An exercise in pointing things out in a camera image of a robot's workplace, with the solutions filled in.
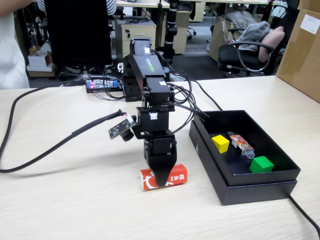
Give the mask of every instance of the chair wheel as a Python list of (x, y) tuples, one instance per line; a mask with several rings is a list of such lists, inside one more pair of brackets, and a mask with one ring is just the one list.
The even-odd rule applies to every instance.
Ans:
[(66, 78), (65, 76), (63, 76), (63, 75), (59, 75), (59, 76), (58, 76), (58, 79), (59, 79), (60, 81), (65, 81), (65, 80), (67, 80), (67, 78)]

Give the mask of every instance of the white shirt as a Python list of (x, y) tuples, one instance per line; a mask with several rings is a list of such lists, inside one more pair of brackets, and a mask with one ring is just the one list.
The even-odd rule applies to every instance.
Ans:
[(15, 39), (14, 14), (10, 13), (0, 17), (0, 90), (26, 88), (25, 59)]

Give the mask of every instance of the yellow cube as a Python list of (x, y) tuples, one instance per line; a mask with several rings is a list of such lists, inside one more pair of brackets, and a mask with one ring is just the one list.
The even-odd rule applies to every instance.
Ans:
[(212, 141), (221, 154), (228, 151), (229, 141), (225, 137), (218, 135), (213, 137)]

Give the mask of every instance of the striped shirt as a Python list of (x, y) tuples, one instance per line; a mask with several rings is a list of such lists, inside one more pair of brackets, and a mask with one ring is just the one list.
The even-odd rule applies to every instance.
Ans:
[[(41, 11), (46, 12), (45, 0), (37, 0), (38, 7)], [(116, 12), (116, 0), (106, 0), (106, 12), (109, 16)]]

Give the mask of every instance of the black box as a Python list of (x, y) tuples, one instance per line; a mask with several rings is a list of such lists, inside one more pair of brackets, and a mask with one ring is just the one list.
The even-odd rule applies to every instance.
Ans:
[[(209, 111), (203, 122), (197, 116), (189, 136), (223, 205), (252, 203), (287, 198), (295, 187), (300, 168), (243, 110)], [(254, 148), (256, 157), (266, 156), (272, 172), (252, 173), (251, 162), (230, 144), (220, 154), (212, 137), (235, 132)]]

